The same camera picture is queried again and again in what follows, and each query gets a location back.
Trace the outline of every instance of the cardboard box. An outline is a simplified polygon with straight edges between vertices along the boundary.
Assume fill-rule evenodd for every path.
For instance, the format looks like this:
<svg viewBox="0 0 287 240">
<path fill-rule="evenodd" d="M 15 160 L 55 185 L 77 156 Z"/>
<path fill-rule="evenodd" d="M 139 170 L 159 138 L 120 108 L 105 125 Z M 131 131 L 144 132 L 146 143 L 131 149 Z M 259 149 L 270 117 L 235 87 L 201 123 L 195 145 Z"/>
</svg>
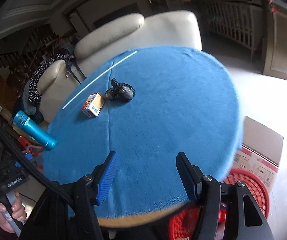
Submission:
<svg viewBox="0 0 287 240">
<path fill-rule="evenodd" d="M 82 107 L 82 112 L 88 117 L 96 117 L 104 103 L 105 99 L 99 93 L 90 94 Z"/>
<path fill-rule="evenodd" d="M 283 137 L 246 116 L 242 149 L 236 153 L 233 168 L 256 174 L 270 193 L 277 178 Z"/>
</svg>

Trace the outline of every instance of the blue thermos bottle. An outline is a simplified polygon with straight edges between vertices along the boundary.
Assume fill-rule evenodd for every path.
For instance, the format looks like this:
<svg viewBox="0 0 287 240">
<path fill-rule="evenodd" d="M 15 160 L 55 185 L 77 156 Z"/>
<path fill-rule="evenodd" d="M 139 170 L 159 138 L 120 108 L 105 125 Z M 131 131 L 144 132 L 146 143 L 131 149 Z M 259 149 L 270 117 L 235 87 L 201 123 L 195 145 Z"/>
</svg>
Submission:
<svg viewBox="0 0 287 240">
<path fill-rule="evenodd" d="M 41 129 L 30 117 L 23 111 L 18 111 L 14 118 L 15 124 L 30 135 L 34 140 L 45 147 L 46 150 L 52 150 L 56 145 L 56 140 Z"/>
</svg>

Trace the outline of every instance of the wooden cabinet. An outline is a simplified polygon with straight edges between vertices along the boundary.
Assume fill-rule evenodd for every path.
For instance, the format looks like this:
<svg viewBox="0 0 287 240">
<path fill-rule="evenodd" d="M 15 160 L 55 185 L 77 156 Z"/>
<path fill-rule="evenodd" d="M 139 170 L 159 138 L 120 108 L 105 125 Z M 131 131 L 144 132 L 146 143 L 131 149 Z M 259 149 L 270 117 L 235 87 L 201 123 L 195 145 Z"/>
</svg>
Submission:
<svg viewBox="0 0 287 240">
<path fill-rule="evenodd" d="M 274 4 L 276 13 L 267 15 L 267 53 L 264 75 L 287 80 L 287 9 Z"/>
</svg>

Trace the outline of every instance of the barcode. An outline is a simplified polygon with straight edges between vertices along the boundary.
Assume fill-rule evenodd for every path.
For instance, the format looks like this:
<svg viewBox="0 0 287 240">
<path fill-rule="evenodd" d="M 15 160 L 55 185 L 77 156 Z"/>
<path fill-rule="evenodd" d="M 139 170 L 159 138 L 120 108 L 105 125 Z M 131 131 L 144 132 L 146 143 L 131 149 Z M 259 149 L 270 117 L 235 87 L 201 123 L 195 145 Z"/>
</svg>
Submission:
<svg viewBox="0 0 287 240">
<path fill-rule="evenodd" d="M 92 106 L 92 110 L 93 110 L 95 113 L 98 113 L 98 109 L 95 108 L 94 106 Z"/>
<path fill-rule="evenodd" d="M 240 159 L 240 154 L 236 154 L 236 156 L 235 156 L 235 162 L 238 163 L 238 162 L 239 162 L 239 159 Z"/>
</svg>

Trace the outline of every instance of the hand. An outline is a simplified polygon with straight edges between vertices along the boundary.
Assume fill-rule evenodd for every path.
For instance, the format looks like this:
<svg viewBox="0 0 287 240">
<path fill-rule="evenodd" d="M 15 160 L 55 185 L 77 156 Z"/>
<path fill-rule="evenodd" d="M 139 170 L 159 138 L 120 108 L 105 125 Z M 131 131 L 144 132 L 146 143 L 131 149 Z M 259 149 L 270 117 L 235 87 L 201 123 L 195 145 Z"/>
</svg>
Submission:
<svg viewBox="0 0 287 240">
<path fill-rule="evenodd" d="M 25 207 L 23 206 L 23 203 L 20 199 L 20 194 L 18 191 L 15 190 L 16 200 L 14 204 L 12 205 L 12 217 L 14 219 L 17 219 L 18 221 L 24 221 L 26 220 L 27 213 L 25 211 Z M 4 218 L 2 215 L 2 212 L 6 211 L 6 207 L 0 203 L 0 227 L 9 233 L 14 233 L 15 231 L 12 229 L 8 221 Z"/>
</svg>

